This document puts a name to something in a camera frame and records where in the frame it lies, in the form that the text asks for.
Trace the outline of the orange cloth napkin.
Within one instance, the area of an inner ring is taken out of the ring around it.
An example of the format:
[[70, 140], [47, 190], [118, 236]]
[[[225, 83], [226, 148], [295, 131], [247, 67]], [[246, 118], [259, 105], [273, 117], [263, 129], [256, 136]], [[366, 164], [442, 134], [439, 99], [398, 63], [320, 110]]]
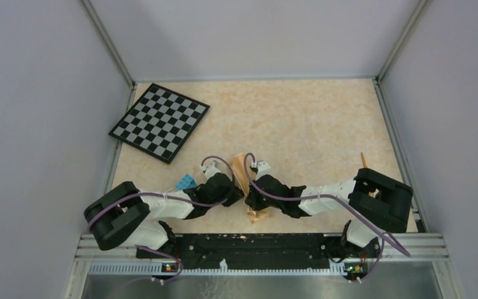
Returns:
[[[243, 192], [244, 200], [246, 200], [250, 193], [250, 183], [246, 175], [249, 174], [251, 178], [255, 179], [256, 174], [252, 170], [244, 170], [244, 159], [244, 153], [237, 154], [231, 159], [230, 166], [232, 168], [233, 175], [235, 176], [235, 185]], [[249, 221], [254, 224], [257, 221], [269, 218], [271, 216], [271, 211], [269, 207], [260, 211], [254, 211], [250, 206], [247, 206], [246, 214], [249, 218]]]

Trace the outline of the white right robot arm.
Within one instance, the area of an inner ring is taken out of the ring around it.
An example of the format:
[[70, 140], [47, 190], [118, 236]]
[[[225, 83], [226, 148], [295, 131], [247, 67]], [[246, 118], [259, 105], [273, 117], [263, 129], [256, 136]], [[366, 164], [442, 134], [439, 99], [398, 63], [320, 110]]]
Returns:
[[270, 167], [257, 167], [250, 183], [247, 204], [254, 211], [273, 207], [298, 219], [323, 212], [346, 210], [355, 219], [344, 229], [341, 251], [356, 257], [376, 237], [401, 252], [404, 248], [387, 233], [405, 233], [411, 210], [413, 189], [370, 168], [361, 168], [353, 179], [326, 186], [289, 187], [271, 175]]

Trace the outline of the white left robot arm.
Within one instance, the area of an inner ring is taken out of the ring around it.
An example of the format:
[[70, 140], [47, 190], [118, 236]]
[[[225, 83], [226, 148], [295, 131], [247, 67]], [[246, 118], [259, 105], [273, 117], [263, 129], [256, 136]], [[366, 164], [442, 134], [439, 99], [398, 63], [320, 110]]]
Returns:
[[196, 219], [213, 207], [229, 207], [242, 196], [234, 180], [223, 173], [175, 192], [143, 192], [125, 181], [90, 204], [83, 216], [100, 250], [129, 242], [146, 246], [164, 258], [175, 247], [174, 234], [164, 218]]

